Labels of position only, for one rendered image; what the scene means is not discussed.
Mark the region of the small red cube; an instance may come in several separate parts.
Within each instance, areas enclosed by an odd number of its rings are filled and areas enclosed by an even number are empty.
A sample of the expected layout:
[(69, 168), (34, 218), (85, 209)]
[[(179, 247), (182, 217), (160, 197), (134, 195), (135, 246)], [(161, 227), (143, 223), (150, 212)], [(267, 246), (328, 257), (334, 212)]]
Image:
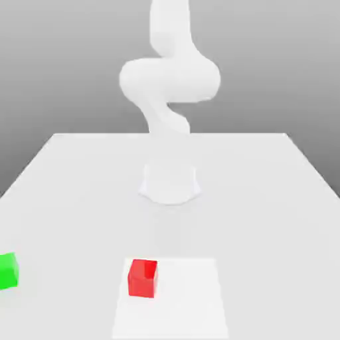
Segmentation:
[(127, 276), (128, 294), (154, 298), (157, 285), (157, 261), (133, 259)]

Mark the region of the small green cube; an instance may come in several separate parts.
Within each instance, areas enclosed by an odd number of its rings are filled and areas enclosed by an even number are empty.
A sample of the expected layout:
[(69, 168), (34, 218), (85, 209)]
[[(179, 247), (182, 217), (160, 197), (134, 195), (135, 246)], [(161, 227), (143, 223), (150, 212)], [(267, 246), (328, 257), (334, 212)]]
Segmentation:
[(19, 265), (14, 252), (0, 255), (0, 290), (17, 287)]

